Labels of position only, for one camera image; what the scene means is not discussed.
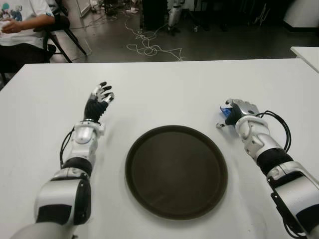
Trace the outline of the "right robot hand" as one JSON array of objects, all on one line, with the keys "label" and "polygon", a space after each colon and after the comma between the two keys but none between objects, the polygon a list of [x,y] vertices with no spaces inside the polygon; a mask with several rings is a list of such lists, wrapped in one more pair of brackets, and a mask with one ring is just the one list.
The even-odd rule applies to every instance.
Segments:
[{"label": "right robot hand", "polygon": [[220,107],[224,116],[221,122],[216,124],[217,128],[235,125],[244,116],[255,116],[259,113],[255,104],[240,99],[227,99],[224,106]]}]

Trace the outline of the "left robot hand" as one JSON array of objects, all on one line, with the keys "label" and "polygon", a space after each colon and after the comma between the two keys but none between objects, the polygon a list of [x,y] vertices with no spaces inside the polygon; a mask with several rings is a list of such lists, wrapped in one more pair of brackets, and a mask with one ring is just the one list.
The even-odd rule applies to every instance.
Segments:
[{"label": "left robot hand", "polygon": [[115,98],[111,89],[112,86],[107,85],[107,82],[101,82],[93,89],[85,105],[83,120],[99,122],[100,117]]}]

